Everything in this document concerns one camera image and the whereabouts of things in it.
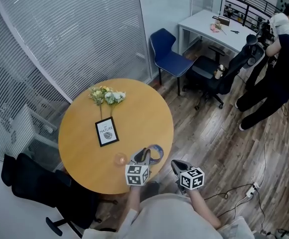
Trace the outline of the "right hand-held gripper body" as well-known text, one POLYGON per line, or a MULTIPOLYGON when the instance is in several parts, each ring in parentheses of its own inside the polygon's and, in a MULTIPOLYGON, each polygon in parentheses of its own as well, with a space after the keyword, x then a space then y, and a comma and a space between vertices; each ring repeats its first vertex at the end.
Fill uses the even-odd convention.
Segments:
POLYGON ((205 173, 200 168, 192 168, 187 171, 180 172, 178 175, 178 187, 182 195, 187 190, 195 190, 204 185, 205 173))

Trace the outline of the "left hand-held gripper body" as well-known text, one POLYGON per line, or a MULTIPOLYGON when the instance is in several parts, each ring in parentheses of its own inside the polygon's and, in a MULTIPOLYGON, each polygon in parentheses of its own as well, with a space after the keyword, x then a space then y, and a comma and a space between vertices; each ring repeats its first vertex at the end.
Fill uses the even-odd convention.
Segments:
POLYGON ((143 186, 146 184, 150 176, 150 158, 137 162, 131 158, 129 164, 125 166, 126 183, 129 186, 143 186))

